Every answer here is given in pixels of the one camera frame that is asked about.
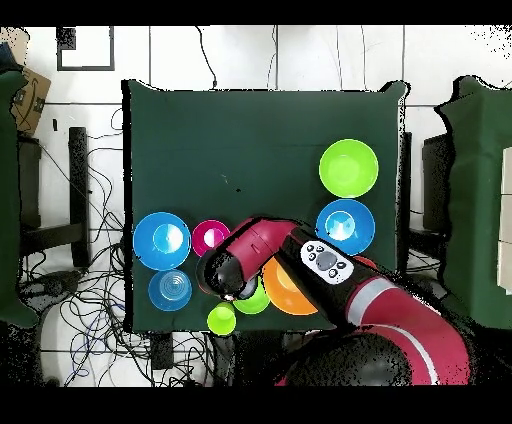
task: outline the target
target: magenta bowl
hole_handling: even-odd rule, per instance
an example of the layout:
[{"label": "magenta bowl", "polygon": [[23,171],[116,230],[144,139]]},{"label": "magenta bowl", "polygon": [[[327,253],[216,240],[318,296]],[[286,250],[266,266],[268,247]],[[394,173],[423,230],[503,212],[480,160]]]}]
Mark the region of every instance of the magenta bowl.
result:
[{"label": "magenta bowl", "polygon": [[207,250],[213,249],[222,242],[229,233],[228,227],[222,222],[207,219],[192,231],[192,249],[197,256],[201,257]]}]

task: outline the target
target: robot control buttons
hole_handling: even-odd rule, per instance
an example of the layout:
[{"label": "robot control buttons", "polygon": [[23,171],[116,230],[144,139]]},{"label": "robot control buttons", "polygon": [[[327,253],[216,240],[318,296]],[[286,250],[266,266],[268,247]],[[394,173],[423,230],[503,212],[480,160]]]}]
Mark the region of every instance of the robot control buttons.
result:
[{"label": "robot control buttons", "polygon": [[318,255],[318,258],[316,259],[316,266],[320,271],[327,271],[329,268],[332,268],[338,258],[335,254],[331,252],[324,252],[322,247],[322,253]]},{"label": "robot control buttons", "polygon": [[354,265],[350,259],[346,259],[340,251],[321,240],[304,243],[300,250],[300,258],[307,268],[327,284],[340,284],[354,272]]}]

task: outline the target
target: green bowl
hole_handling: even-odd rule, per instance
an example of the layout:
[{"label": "green bowl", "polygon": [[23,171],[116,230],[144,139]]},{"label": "green bowl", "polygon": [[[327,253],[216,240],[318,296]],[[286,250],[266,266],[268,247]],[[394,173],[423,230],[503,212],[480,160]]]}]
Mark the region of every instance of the green bowl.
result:
[{"label": "green bowl", "polygon": [[263,312],[269,303],[270,299],[267,296],[267,293],[265,293],[261,277],[258,275],[258,287],[254,294],[249,299],[235,300],[233,305],[235,305],[235,308],[244,314],[254,315]]},{"label": "green bowl", "polygon": [[329,146],[320,159],[320,180],[338,197],[354,198],[369,191],[379,174],[374,151],[362,141],[346,139]]}]

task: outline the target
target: white tile floor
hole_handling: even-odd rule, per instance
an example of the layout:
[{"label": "white tile floor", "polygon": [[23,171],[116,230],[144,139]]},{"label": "white tile floor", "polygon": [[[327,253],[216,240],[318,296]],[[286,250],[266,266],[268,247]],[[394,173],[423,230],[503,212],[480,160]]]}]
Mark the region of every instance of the white tile floor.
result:
[{"label": "white tile floor", "polygon": [[[27,66],[52,80],[35,136],[64,171],[69,169],[67,142],[70,126],[84,126],[93,137],[116,134],[115,128],[121,128],[121,113],[114,115],[112,127],[110,121],[120,108],[122,79],[134,78],[163,89],[206,90],[212,86],[212,77],[199,45],[199,33],[194,27],[115,27],[115,71],[97,72],[58,72],[55,28],[27,30],[31,36]],[[269,88],[274,89],[275,60],[269,78],[269,65],[274,54],[272,34],[272,25],[204,27],[204,49],[216,73],[217,88],[266,88],[268,81]],[[412,88],[406,99],[406,130],[413,134],[411,209],[421,212],[422,143],[425,138],[445,131],[433,106],[449,100],[454,79],[462,75],[479,75],[497,86],[511,81],[510,38],[509,33],[489,26],[279,26],[277,85],[280,90],[338,90],[341,84],[344,90],[379,90],[392,80],[403,79],[410,83]],[[107,27],[78,27],[76,51],[63,52],[63,65],[104,65],[108,62],[108,54]],[[53,119],[57,120],[57,131],[53,130]],[[122,138],[89,139],[89,149],[96,147],[120,148]],[[112,181],[108,208],[124,222],[121,152],[96,151],[90,156],[90,164]],[[106,180],[100,176],[98,180],[108,188]],[[101,188],[94,179],[90,180],[90,185],[92,202],[100,207]],[[40,208],[44,226],[69,222],[68,193],[67,181],[43,153]],[[101,218],[92,208],[90,216],[91,227],[95,229]],[[411,214],[411,222],[412,226],[421,228],[421,215]],[[112,234],[115,241],[119,237],[119,233]],[[102,232],[93,244],[94,252],[107,244],[107,235]],[[39,269],[43,273],[72,267],[69,247],[50,249],[47,255],[47,261]],[[106,259],[94,264],[93,269],[106,269]],[[32,255],[30,264],[39,260],[40,255]],[[411,265],[421,264],[418,259],[411,262]],[[116,287],[116,293],[121,297],[124,295],[120,285]],[[91,308],[90,305],[80,305],[81,311]],[[79,326],[69,305],[64,305],[62,310],[72,325]],[[59,307],[54,307],[46,318],[42,335],[46,376],[56,376],[63,382],[72,372],[69,348],[76,333],[61,318]],[[73,347],[79,348],[82,344],[81,340],[75,339]],[[101,343],[98,343],[98,349],[102,350]],[[76,378],[70,386],[97,385],[112,360],[109,353],[91,356],[85,368],[90,370],[92,366],[95,375],[89,373],[86,377]],[[142,368],[146,366],[145,362],[140,361]],[[199,365],[197,363],[194,370],[198,379],[204,373]],[[155,379],[162,378],[161,374],[155,372]],[[101,386],[149,385],[130,358],[118,358],[111,368],[111,377],[106,375]]]}]

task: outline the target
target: table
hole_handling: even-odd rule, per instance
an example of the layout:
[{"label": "table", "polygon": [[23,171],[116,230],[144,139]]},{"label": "table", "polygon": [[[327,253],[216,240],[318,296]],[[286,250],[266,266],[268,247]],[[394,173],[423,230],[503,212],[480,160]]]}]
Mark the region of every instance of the table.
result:
[{"label": "table", "polygon": [[[320,210],[336,199],[320,182],[320,157],[335,141],[355,138],[374,149],[380,166],[373,189],[358,198],[376,221],[375,239],[364,254],[389,270],[397,268],[404,83],[390,83],[380,92],[168,92],[123,81],[122,90],[126,251],[132,248],[135,225],[158,211],[178,215],[191,232],[204,219],[218,219],[233,229],[258,213],[314,226]],[[198,288],[197,260],[191,251],[179,267],[193,283],[189,304],[166,313],[147,295],[155,271],[127,258],[128,328],[207,330],[206,317],[219,300]],[[237,330],[242,331],[331,327],[319,314],[291,316],[272,304],[256,316],[237,312]]]}]

